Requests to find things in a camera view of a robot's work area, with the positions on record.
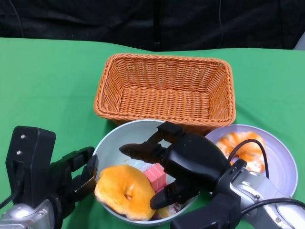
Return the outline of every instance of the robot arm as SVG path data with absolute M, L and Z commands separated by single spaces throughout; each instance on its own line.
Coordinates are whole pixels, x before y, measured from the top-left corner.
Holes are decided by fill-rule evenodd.
M 159 144 L 162 139 L 171 145 L 163 148 Z M 174 218 L 172 229 L 189 229 L 190 222 L 192 229 L 233 229 L 241 218 L 256 229 L 304 228 L 305 211 L 293 204 L 273 203 L 242 215 L 254 203 L 283 201 L 279 198 L 287 201 L 289 197 L 266 177 L 246 170 L 245 161 L 239 159 L 230 166 L 215 144 L 202 136 L 187 134 L 177 125 L 165 122 L 147 142 L 124 145 L 120 151 L 134 159 L 160 163 L 165 173 L 176 178 L 151 199 L 152 209 L 183 203 L 199 191 L 213 193 L 206 207 Z
M 1 229 L 60 229 L 75 203 L 94 191 L 94 148 L 73 151 L 50 164 L 55 138 L 55 133 L 40 128 L 14 129 L 6 167 L 15 205 L 2 215 Z M 83 165 L 82 174 L 72 178 Z

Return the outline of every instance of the purple plate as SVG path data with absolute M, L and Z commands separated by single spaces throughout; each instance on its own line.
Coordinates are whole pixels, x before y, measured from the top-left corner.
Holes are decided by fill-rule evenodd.
M 298 180 L 295 160 L 287 147 L 275 136 L 249 125 L 230 125 L 213 130 L 206 138 L 216 144 L 225 134 L 246 131 L 253 131 L 265 140 L 270 180 L 280 192 L 292 197 Z

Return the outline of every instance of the bowl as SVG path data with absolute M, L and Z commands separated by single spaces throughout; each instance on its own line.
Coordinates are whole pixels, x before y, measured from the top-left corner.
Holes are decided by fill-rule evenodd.
M 108 135 L 106 135 L 102 141 L 97 145 L 93 155 L 97 155 L 99 159 L 99 167 L 98 167 L 98 175 L 96 177 L 96 181 L 98 181 L 98 176 L 100 172 L 110 166 L 116 166 L 116 165 L 122 165 L 122 164 L 128 164 L 133 167 L 136 167 L 137 169 L 142 168 L 145 165 L 145 162 L 131 159 L 130 157 L 122 154 L 119 151 L 119 147 L 121 147 L 124 144 L 128 143 L 143 143 L 144 141 L 147 141 L 147 139 L 154 134 L 157 131 L 157 127 L 162 123 L 163 121 L 159 120 L 137 120 L 133 122 L 129 122 L 126 124 L 123 124 L 114 130 L 112 130 Z M 160 142 L 163 147 L 168 147 L 170 143 L 165 142 L 164 140 Z M 167 175 L 167 183 L 172 183 L 175 179 L 169 175 Z M 152 220 L 152 221 L 133 221 L 129 220 L 124 216 L 121 216 L 114 212 L 112 209 L 107 207 L 105 204 L 103 206 L 113 215 L 115 215 L 117 218 L 138 226 L 157 226 L 161 225 L 163 223 L 171 221 L 174 217 L 179 216 L 182 214 L 185 210 L 187 210 L 190 205 L 193 204 L 195 201 L 195 198 L 192 198 L 188 200 L 184 204 L 184 208 L 181 209 L 176 214 L 164 218 L 164 219 L 158 219 L 158 220 Z

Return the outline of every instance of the bread roll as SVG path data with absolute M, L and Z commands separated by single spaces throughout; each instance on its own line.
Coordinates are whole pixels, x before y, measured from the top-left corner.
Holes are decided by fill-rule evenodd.
M 229 157 L 233 149 L 241 142 L 247 139 L 258 140 L 266 150 L 266 144 L 262 137 L 252 131 L 241 133 L 229 133 L 223 136 L 216 145 L 220 148 L 226 158 Z M 243 145 L 235 154 L 234 157 L 239 157 L 247 162 L 247 169 L 262 173 L 265 170 L 264 157 L 261 148 L 254 142 Z

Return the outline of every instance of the pink box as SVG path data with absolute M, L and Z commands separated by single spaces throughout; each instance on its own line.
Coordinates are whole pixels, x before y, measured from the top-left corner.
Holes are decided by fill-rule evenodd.
M 154 164 L 149 169 L 144 171 L 155 192 L 166 185 L 166 173 L 160 164 Z

